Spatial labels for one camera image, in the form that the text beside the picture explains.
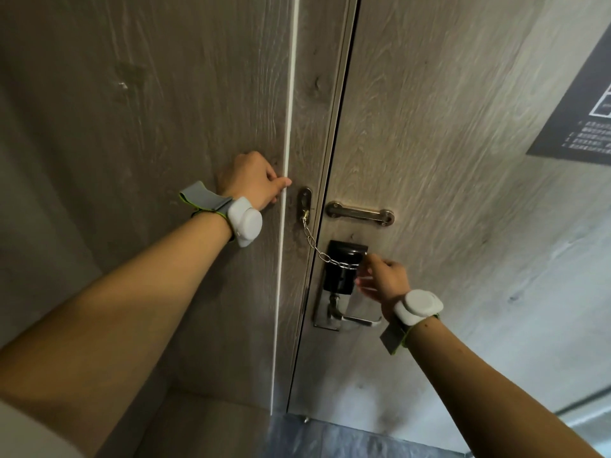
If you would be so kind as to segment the black electronic lock housing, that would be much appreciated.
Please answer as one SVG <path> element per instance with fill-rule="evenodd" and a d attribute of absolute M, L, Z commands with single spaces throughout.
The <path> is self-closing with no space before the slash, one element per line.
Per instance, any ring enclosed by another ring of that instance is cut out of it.
<path fill-rule="evenodd" d="M 337 295 L 351 295 L 357 270 L 369 250 L 368 246 L 339 240 L 329 242 L 326 255 L 323 290 Z"/>

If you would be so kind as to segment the person's right forearm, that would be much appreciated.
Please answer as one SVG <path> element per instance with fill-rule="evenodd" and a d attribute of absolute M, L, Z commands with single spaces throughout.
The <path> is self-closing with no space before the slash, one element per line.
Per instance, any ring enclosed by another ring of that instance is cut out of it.
<path fill-rule="evenodd" d="M 406 345 L 474 458 L 603 458 L 438 318 L 413 326 Z"/>

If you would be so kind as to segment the person's left hand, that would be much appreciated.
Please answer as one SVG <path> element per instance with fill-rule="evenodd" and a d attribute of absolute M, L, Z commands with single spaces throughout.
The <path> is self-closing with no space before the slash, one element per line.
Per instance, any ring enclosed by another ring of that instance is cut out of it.
<path fill-rule="evenodd" d="M 245 197 L 252 207 L 264 210 L 275 204 L 282 192 L 267 192 L 267 178 L 278 176 L 269 161 L 258 151 L 238 154 L 216 177 L 216 192 L 224 197 Z"/>

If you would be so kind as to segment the person's right hand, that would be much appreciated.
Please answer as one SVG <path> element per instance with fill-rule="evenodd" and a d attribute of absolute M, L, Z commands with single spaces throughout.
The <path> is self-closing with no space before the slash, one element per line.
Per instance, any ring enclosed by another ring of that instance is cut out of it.
<path fill-rule="evenodd" d="M 381 312 L 385 320 L 390 322 L 394 306 L 411 290 L 406 269 L 398 262 L 368 253 L 357 270 L 357 277 L 375 279 Z"/>

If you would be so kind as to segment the grey wooden door frame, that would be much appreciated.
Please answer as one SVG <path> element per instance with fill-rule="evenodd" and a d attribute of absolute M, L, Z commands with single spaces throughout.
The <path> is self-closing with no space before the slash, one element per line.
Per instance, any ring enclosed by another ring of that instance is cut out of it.
<path fill-rule="evenodd" d="M 315 252 L 297 218 L 297 196 L 312 190 L 309 229 L 317 235 L 359 0 L 301 0 L 287 188 L 279 326 L 280 401 L 287 411 Z"/>

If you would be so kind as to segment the grey wooden door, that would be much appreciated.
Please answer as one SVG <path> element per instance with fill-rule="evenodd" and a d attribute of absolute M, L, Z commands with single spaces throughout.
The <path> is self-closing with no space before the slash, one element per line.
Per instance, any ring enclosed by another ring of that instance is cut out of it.
<path fill-rule="evenodd" d="M 554 413 L 611 388 L 611 167 L 526 153 L 611 0 L 361 0 L 320 248 L 401 262 L 440 321 Z"/>

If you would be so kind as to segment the white shirt sleeve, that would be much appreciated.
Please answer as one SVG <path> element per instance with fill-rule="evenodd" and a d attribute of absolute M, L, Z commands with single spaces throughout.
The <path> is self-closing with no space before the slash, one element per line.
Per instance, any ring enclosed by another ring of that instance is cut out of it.
<path fill-rule="evenodd" d="M 30 417 L 0 406 L 0 458 L 84 458 L 71 444 Z"/>

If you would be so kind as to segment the silver lock back plate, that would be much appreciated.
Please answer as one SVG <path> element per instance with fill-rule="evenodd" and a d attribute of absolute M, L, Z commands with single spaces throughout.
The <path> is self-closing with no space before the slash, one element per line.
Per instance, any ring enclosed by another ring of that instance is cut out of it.
<path fill-rule="evenodd" d="M 332 300 L 332 296 L 333 293 L 330 291 L 324 289 L 319 291 L 313 324 L 321 329 L 340 331 L 342 320 L 337 316 L 347 314 L 351 295 L 337 294 L 335 300 Z"/>

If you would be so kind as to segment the white trim strip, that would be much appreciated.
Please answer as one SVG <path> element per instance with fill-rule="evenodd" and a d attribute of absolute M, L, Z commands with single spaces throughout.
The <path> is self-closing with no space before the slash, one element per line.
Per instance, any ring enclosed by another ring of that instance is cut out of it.
<path fill-rule="evenodd" d="M 285 131 L 282 166 L 280 174 L 288 176 L 290 150 L 291 150 L 291 133 L 293 124 L 293 109 L 294 109 L 294 86 L 296 74 L 296 55 L 299 36 L 299 11 L 301 0 L 291 0 L 291 16 L 290 16 L 290 38 L 288 49 L 288 75 L 287 75 L 287 93 L 286 93 L 286 113 L 285 113 Z M 270 392 L 270 416 L 276 412 L 276 407 L 279 407 L 280 401 L 276 400 L 277 387 L 280 385 L 278 380 L 279 375 L 279 326 L 280 326 L 280 298 L 282 287 L 282 266 L 284 253 L 284 236 L 286 225 L 286 202 L 287 194 L 284 189 L 280 194 L 280 223 L 279 223 L 279 242 L 277 250 L 277 273 L 276 273 L 276 293 L 274 295 L 274 339 L 273 339 L 273 359 L 272 359 L 272 377 L 271 377 L 271 392 Z"/>

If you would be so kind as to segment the dark door sign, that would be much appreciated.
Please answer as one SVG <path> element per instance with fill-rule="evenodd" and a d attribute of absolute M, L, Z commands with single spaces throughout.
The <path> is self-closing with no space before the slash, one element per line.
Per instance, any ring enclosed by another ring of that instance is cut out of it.
<path fill-rule="evenodd" d="M 611 24 L 526 154 L 611 167 Z"/>

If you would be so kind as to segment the person's left forearm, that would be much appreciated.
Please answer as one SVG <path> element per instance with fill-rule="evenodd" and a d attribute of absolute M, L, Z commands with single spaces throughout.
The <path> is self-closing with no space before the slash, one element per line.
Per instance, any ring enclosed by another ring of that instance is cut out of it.
<path fill-rule="evenodd" d="M 0 350 L 0 399 L 93 457 L 137 396 L 232 231 L 202 213 Z"/>

